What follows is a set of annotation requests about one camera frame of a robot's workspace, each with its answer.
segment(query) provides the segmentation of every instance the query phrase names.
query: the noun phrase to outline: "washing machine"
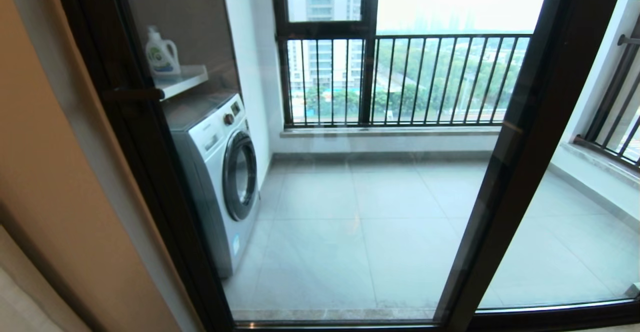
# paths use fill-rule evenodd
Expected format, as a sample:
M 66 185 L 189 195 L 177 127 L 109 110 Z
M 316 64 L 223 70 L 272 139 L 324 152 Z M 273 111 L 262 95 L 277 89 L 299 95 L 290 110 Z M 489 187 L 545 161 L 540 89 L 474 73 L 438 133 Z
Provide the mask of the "washing machine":
M 238 268 L 258 214 L 256 152 L 240 95 L 223 90 L 162 102 L 221 278 Z

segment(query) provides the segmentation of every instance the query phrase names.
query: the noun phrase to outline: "high-rise building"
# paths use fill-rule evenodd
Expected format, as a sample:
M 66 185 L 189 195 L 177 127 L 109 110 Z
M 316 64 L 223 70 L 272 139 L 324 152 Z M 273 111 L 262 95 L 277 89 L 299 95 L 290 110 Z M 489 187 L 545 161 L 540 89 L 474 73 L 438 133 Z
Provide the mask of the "high-rise building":
M 353 21 L 361 19 L 361 0 L 288 0 L 290 22 Z M 294 40 L 288 43 L 293 95 L 318 90 L 359 91 L 362 77 L 362 40 Z

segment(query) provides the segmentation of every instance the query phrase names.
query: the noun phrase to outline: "metal railing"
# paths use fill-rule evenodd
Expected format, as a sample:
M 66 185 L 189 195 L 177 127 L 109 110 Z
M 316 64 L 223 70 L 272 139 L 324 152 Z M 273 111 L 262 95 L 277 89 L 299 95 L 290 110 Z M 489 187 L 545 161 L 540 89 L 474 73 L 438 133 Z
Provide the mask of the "metal railing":
M 287 41 L 286 127 L 500 125 L 531 35 Z M 365 61 L 374 44 L 373 63 Z M 366 74 L 372 88 L 364 88 Z M 361 111 L 370 101 L 368 115 Z
M 640 37 L 640 17 L 631 36 Z M 640 70 L 632 71 L 640 49 L 640 38 L 620 36 L 618 46 L 626 45 L 589 130 L 574 142 L 640 171 Z

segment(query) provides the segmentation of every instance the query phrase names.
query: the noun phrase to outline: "sliding glass door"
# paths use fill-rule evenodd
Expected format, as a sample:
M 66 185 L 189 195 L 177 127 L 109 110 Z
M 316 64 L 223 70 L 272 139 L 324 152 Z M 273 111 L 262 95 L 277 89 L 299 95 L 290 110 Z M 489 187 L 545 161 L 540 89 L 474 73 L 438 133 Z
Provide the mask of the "sliding glass door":
M 207 330 L 462 331 L 638 282 L 562 143 L 617 0 L 62 2 Z

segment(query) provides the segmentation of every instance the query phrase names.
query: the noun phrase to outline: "white shelf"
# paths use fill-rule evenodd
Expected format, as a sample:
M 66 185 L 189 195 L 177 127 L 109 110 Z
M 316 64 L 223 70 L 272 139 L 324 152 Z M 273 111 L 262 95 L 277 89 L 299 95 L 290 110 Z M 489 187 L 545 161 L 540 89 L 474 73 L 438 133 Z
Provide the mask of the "white shelf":
M 181 65 L 180 72 L 179 76 L 153 77 L 155 88 L 164 92 L 164 98 L 160 101 L 179 95 L 209 80 L 207 68 L 204 65 Z

